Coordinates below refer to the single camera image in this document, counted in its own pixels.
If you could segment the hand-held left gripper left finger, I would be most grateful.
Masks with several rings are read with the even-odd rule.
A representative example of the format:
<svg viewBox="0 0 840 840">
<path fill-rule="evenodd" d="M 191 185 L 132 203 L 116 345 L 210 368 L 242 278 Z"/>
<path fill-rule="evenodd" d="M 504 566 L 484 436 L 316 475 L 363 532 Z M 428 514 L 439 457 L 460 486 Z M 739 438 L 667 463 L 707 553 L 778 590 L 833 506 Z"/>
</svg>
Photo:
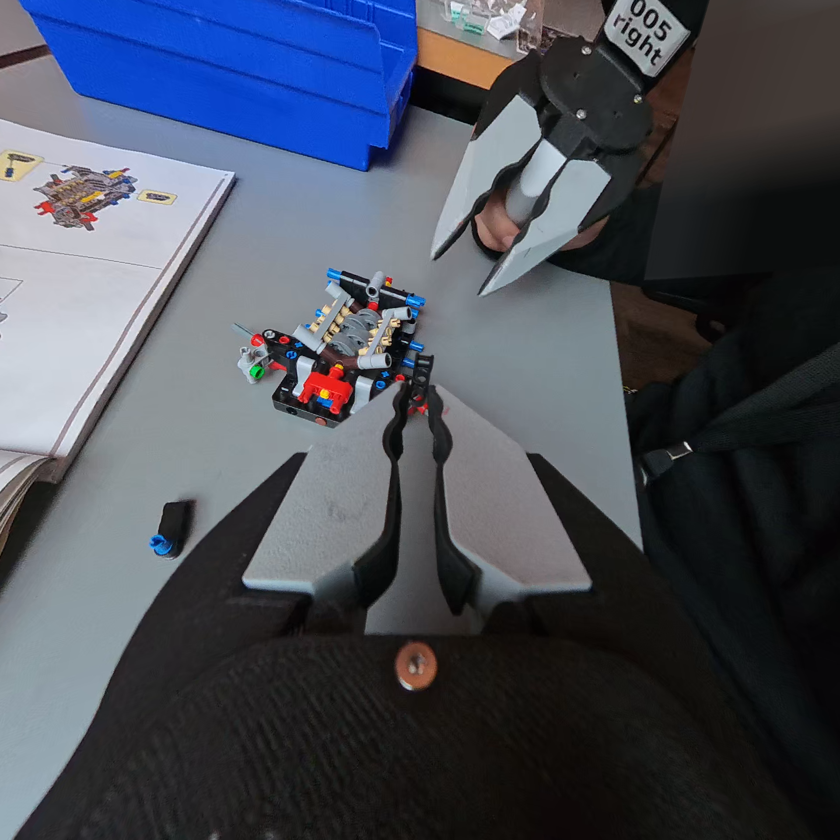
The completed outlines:
<svg viewBox="0 0 840 840">
<path fill-rule="evenodd" d="M 305 454 L 242 575 L 248 591 L 370 606 L 388 589 L 407 397 L 406 383 L 391 385 Z"/>
</svg>

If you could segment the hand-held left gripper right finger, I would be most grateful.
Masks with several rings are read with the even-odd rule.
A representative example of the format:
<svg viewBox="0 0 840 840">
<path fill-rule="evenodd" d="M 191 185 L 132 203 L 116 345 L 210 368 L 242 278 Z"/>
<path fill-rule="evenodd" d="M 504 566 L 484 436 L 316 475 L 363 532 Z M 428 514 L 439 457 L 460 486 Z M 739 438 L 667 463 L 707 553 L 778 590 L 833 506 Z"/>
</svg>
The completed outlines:
<svg viewBox="0 0 840 840">
<path fill-rule="evenodd" d="M 439 385 L 428 392 L 437 576 L 451 613 L 489 615 L 592 579 L 525 450 Z"/>
</svg>

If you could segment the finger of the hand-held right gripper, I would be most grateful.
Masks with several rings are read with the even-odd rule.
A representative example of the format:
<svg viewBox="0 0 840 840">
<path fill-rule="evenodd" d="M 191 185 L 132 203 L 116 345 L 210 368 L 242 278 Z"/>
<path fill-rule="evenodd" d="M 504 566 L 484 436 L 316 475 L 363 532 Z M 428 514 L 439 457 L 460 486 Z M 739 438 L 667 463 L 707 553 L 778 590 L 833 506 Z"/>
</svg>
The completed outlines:
<svg viewBox="0 0 840 840">
<path fill-rule="evenodd" d="M 479 295 L 487 297 L 520 279 L 559 250 L 591 242 L 635 187 L 641 158 L 630 154 L 586 154 L 535 150 L 494 192 L 507 192 L 507 213 L 520 227 L 506 252 L 499 252 Z"/>
<path fill-rule="evenodd" d="M 504 174 L 513 172 L 541 140 L 541 55 L 531 52 L 491 85 L 435 228 L 436 260 L 465 232 Z"/>
</svg>

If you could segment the small black lego piece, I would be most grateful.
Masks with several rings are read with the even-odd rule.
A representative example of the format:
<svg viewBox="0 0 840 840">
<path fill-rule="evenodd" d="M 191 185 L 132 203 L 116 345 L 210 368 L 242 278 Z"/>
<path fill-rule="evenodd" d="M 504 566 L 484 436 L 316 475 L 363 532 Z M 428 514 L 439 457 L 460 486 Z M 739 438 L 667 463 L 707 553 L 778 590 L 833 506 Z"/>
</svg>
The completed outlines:
<svg viewBox="0 0 840 840">
<path fill-rule="evenodd" d="M 173 560 L 181 555 L 192 530 L 194 507 L 192 499 L 164 504 L 159 526 L 149 541 L 156 557 Z"/>
</svg>

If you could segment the partly built lego model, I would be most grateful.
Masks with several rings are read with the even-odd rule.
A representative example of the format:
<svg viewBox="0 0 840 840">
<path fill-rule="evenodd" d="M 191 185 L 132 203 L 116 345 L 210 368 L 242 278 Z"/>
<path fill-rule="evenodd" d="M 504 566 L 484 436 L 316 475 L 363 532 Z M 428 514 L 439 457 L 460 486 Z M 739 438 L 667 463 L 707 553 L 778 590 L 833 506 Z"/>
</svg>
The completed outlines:
<svg viewBox="0 0 840 840">
<path fill-rule="evenodd" d="M 275 375 L 275 409 L 322 427 L 339 426 L 392 385 L 405 386 L 408 414 L 425 414 L 434 357 L 417 340 L 417 323 L 426 299 L 382 271 L 365 278 L 328 269 L 327 278 L 329 299 L 291 332 L 232 325 L 247 382 Z"/>
</svg>

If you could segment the person's right forearm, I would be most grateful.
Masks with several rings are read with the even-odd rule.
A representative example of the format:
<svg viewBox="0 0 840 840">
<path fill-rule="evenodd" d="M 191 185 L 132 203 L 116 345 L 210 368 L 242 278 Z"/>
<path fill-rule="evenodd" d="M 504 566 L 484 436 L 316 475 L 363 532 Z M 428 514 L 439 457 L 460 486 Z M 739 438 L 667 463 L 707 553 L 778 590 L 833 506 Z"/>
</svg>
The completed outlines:
<svg viewBox="0 0 840 840">
<path fill-rule="evenodd" d="M 634 190 L 589 244 L 559 250 L 549 263 L 584 276 L 641 287 L 662 186 L 659 183 Z"/>
</svg>

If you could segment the clear bags of lego parts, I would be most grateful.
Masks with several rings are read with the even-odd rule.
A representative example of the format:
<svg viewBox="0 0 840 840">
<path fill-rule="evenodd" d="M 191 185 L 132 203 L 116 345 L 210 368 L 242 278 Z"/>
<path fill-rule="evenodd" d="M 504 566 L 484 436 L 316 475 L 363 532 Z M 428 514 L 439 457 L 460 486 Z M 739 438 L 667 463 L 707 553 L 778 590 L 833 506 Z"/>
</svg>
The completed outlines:
<svg viewBox="0 0 840 840">
<path fill-rule="evenodd" d="M 416 1 L 421 34 L 441 35 L 496 56 L 518 59 L 539 46 L 544 1 Z"/>
</svg>

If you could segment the lego instruction booklet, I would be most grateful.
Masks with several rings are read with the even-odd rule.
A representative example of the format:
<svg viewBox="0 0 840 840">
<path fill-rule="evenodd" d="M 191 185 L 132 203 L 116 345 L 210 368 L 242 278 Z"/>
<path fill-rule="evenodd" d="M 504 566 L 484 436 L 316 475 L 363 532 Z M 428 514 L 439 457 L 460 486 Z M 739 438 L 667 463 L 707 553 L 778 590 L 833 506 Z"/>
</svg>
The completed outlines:
<svg viewBox="0 0 840 840">
<path fill-rule="evenodd" d="M 61 481 L 235 173 L 1 124 L 1 545 Z"/>
</svg>

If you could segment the person's right hand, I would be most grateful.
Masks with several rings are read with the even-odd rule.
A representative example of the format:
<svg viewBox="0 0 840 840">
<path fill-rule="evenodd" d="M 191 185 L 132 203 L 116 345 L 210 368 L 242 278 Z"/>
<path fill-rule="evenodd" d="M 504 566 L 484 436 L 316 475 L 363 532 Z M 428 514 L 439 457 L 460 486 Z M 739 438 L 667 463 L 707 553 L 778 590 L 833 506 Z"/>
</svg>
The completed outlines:
<svg viewBox="0 0 840 840">
<path fill-rule="evenodd" d="M 501 253 L 509 250 L 520 233 L 520 227 L 508 215 L 506 201 L 505 189 L 493 192 L 474 219 L 480 243 Z"/>
</svg>

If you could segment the black backpack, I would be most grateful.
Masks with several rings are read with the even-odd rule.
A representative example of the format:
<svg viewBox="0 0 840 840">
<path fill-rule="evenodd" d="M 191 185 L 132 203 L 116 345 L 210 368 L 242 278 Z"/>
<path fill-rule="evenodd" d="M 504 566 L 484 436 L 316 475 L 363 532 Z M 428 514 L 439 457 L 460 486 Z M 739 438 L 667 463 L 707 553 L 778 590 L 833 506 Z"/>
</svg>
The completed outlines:
<svg viewBox="0 0 840 840">
<path fill-rule="evenodd" d="M 838 268 L 767 279 L 627 413 L 644 546 L 783 777 L 838 808 Z"/>
</svg>

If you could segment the blue plastic storage bin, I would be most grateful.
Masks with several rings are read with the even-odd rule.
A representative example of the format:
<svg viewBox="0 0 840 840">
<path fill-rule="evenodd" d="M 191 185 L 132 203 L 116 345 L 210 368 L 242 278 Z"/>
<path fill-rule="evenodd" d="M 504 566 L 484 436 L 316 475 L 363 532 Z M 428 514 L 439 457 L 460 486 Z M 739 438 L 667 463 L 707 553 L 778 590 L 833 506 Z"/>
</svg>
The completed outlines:
<svg viewBox="0 0 840 840">
<path fill-rule="evenodd" d="M 23 1 L 73 90 L 365 172 L 417 61 L 414 1 Z"/>
</svg>

